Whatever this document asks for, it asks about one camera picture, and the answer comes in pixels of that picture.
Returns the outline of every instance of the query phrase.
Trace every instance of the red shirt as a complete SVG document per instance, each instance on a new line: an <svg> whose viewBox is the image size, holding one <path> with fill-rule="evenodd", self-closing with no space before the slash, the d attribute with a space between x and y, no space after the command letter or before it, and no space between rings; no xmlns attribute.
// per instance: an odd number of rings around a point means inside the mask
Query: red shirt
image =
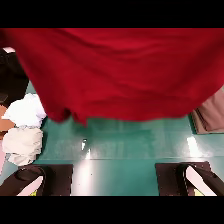
<svg viewBox="0 0 224 224"><path fill-rule="evenodd" d="M224 29L7 28L48 116L179 117L224 81Z"/></svg>

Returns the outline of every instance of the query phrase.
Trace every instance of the red fabric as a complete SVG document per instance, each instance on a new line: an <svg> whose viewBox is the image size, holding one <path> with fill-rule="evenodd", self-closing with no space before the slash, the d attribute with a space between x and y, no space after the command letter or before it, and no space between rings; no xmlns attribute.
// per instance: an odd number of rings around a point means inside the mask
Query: red fabric
<svg viewBox="0 0 224 224"><path fill-rule="evenodd" d="M142 121L179 117L224 80L224 29L10 28L48 116Z"/></svg>

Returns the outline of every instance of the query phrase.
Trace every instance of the glossy table surface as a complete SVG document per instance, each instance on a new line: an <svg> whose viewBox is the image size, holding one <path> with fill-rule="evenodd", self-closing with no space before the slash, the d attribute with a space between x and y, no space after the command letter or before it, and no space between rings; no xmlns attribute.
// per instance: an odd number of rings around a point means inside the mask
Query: glossy table surface
<svg viewBox="0 0 224 224"><path fill-rule="evenodd" d="M27 92L35 92L31 84ZM72 118L61 124L46 119L42 130L43 150L35 163L73 163L72 195L158 195L157 162L209 161L224 180L224 135L196 135L190 116L89 119L87 127Z"/></svg>

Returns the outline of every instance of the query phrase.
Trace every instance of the folded brown fabric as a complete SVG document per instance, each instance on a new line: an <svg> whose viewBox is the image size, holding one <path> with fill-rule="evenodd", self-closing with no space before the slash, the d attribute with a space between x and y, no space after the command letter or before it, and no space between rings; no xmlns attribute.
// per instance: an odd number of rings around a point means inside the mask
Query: folded brown fabric
<svg viewBox="0 0 224 224"><path fill-rule="evenodd" d="M192 112L198 134L224 132L224 92L220 89Z"/></svg>

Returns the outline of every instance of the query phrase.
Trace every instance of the white cloth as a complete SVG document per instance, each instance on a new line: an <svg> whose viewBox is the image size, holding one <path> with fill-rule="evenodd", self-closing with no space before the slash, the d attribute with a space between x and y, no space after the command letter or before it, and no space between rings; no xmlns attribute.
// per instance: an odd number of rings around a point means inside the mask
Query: white cloth
<svg viewBox="0 0 224 224"><path fill-rule="evenodd" d="M39 96L29 93L22 100L13 102L2 116L2 119L11 120L17 127L40 128L45 117L46 113Z"/></svg>
<svg viewBox="0 0 224 224"><path fill-rule="evenodd" d="M41 153L42 138L43 132L39 128L12 128L3 138L2 150L11 153L9 162L24 166Z"/></svg>

